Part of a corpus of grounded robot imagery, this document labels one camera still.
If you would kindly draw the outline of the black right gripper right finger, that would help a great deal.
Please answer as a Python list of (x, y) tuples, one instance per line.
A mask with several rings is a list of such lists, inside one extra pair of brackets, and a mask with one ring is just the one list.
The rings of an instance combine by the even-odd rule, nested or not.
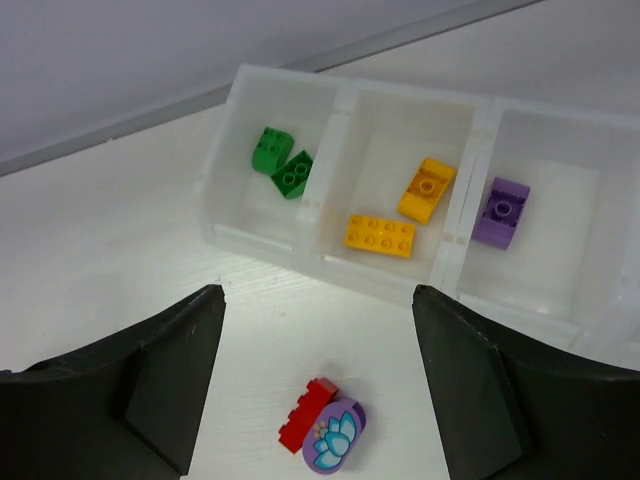
[(453, 479), (636, 479), (639, 373), (557, 349), (432, 286), (412, 304)]

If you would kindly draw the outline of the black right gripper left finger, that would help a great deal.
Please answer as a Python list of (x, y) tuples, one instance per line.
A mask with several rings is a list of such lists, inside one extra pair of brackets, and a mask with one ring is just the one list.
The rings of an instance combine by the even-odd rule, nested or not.
[(222, 287), (206, 285), (103, 339), (2, 371), (2, 478), (187, 475), (224, 315)]

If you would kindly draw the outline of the purple square lego brick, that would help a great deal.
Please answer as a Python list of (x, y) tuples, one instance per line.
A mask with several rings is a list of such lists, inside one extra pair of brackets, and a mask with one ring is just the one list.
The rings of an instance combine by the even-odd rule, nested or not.
[(471, 238), (507, 250), (517, 231), (529, 194), (529, 186), (495, 177)]

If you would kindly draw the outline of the yellow half-round lego brick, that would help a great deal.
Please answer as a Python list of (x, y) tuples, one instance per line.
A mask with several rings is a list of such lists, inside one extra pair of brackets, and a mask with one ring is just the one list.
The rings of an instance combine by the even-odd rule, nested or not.
[(402, 195), (397, 211), (426, 225), (455, 175), (454, 167), (425, 158)]

